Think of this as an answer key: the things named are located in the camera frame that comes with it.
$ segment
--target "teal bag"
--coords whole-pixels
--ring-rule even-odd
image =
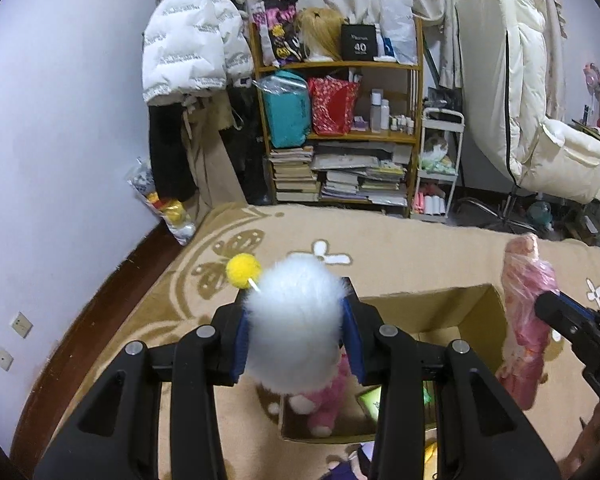
[[[299,75],[278,70],[276,76],[296,80],[306,85]],[[269,133],[274,148],[297,148],[306,141],[311,130],[311,101],[308,89],[271,94],[263,92]]]

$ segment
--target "black box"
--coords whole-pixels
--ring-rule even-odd
[[[373,61],[378,55],[373,25],[343,25],[340,44],[344,61]]]

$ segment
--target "plastic-wrapped pink item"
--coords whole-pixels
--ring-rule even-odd
[[[520,409],[529,410],[536,400],[551,331],[536,317],[534,303],[543,292],[560,292],[554,268],[539,257],[535,235],[514,238],[507,244],[502,286],[509,329],[502,348],[504,363],[496,376]]]

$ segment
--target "bookshelf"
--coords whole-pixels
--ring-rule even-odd
[[[403,210],[403,215],[406,217],[409,215],[411,204],[413,203],[413,197],[415,195],[415,185],[418,174],[418,154],[420,153],[420,142],[422,136],[422,96],[424,92],[424,40],[422,32],[422,20],[418,17],[414,17],[416,25],[416,34],[418,40],[418,64],[417,65],[403,65],[392,62],[376,62],[376,61],[330,61],[330,62],[302,62],[302,63],[290,63],[282,67],[282,70],[294,70],[301,73],[301,75],[315,75],[323,76],[326,73],[333,72],[339,68],[368,68],[378,70],[398,70],[405,74],[405,91],[404,92],[390,92],[384,91],[384,98],[389,101],[402,101],[406,102],[407,115],[414,120],[414,134],[408,135],[401,132],[385,131],[379,134],[372,133],[371,131],[356,132],[351,131],[344,136],[318,136],[315,133],[310,133],[307,137],[307,141],[312,143],[321,141],[339,141],[339,142],[360,142],[372,140],[375,142],[394,142],[395,144],[409,144],[413,146],[411,153],[411,163],[406,175],[407,184],[407,201],[408,205]],[[271,74],[278,70],[273,66],[264,66],[262,61],[262,46],[260,44],[260,36],[257,33],[255,25],[251,24],[250,28],[250,40],[251,40],[251,53],[253,54],[254,61],[254,73],[255,78],[260,79],[261,77]],[[262,92],[258,90],[258,106],[260,108],[260,117],[262,119],[262,130],[264,133],[264,144],[267,155],[272,150],[270,142],[269,125],[267,124],[267,114],[264,106],[264,99]],[[276,186],[273,180],[273,170],[270,161],[267,159],[267,173],[270,179],[270,188],[273,190],[273,203],[278,203],[275,197]],[[325,205],[334,204],[348,204],[348,205],[371,205],[372,202],[367,200],[353,200],[348,198],[320,198],[317,204],[323,203]]]

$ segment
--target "white wall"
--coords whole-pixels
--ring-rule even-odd
[[[564,41],[565,121],[569,123],[571,119],[581,119],[584,105],[591,101],[582,73],[583,67],[594,62],[600,68],[600,8],[594,0],[561,2],[569,37]],[[493,167],[470,134],[465,139],[462,165],[467,187],[509,192],[511,180]]]
[[[141,33],[153,0],[0,2],[0,444],[106,277],[155,225],[124,181],[145,156]],[[10,327],[33,322],[23,340]]]

